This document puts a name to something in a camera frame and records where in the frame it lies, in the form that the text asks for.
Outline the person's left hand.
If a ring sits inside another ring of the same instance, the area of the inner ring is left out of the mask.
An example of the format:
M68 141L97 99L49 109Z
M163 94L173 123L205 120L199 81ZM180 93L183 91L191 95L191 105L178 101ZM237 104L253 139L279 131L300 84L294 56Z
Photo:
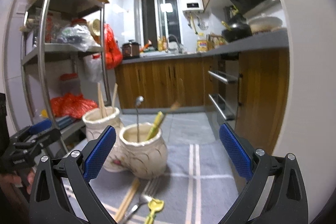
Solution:
M34 177L35 177L35 172L33 170L30 170L29 174L27 175L27 181L29 183L29 185L27 186L28 194L31 194ZM19 185L22 182L22 179L16 174L1 174L1 181L14 184L14 185Z

